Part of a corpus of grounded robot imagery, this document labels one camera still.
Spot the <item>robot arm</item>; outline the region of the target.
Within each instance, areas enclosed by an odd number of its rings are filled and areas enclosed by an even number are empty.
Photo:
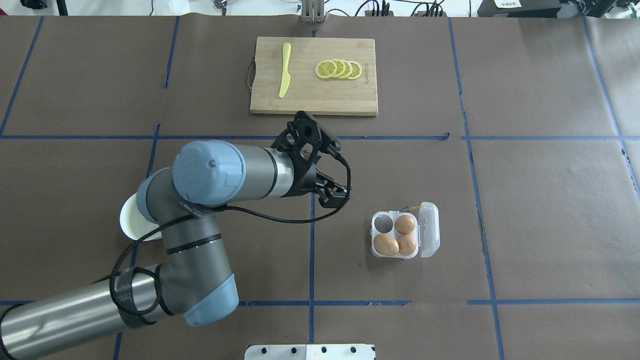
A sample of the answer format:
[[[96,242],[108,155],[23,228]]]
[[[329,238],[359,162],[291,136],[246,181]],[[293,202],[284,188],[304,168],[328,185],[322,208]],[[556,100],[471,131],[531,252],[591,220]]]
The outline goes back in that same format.
[[[105,279],[47,300],[16,304],[1,317],[1,358],[32,360],[183,315],[208,325],[238,307],[239,296],[217,214],[238,211],[288,223],[233,202],[315,193],[336,214],[342,186],[318,171],[321,154],[351,169],[336,139],[288,139],[271,146],[199,140],[138,187],[135,205],[155,228],[133,241]]]

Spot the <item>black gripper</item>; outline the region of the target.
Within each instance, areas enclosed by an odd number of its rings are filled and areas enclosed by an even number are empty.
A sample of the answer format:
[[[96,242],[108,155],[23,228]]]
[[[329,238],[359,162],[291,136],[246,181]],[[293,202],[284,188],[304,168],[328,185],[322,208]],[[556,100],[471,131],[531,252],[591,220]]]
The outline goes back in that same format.
[[[318,195],[320,206],[329,209],[341,209],[350,200],[351,188],[318,172],[313,160],[292,160],[292,167],[294,180],[290,187],[291,198],[313,193]]]

